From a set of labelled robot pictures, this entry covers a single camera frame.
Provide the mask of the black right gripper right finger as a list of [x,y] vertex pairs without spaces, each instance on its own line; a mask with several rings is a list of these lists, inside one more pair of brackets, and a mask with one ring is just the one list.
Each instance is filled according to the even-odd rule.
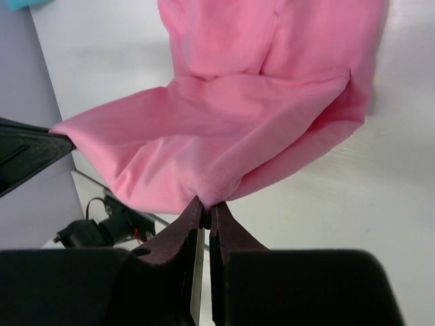
[[350,249],[267,249],[232,216],[210,210],[216,325],[403,325],[383,266]]

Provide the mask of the light pink t-shirt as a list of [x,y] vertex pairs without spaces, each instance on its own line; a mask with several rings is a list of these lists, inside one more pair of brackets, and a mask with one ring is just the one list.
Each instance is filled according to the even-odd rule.
[[175,77],[52,128],[139,211],[294,174],[365,120],[384,1],[160,1]]

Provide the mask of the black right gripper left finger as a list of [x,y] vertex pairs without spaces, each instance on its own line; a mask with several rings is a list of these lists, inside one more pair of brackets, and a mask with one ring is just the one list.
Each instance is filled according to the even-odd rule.
[[203,204],[124,249],[1,252],[2,325],[197,325]]

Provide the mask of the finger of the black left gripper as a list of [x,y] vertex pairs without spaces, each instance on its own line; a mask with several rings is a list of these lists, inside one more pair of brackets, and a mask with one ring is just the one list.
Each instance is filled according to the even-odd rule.
[[1,118],[1,196],[75,149],[69,137]]

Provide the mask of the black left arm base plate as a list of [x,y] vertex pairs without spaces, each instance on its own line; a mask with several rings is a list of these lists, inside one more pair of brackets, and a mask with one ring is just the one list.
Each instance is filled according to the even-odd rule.
[[66,249],[123,247],[131,250],[151,240],[168,222],[122,204],[108,190],[89,199],[84,218],[57,232],[52,243]]

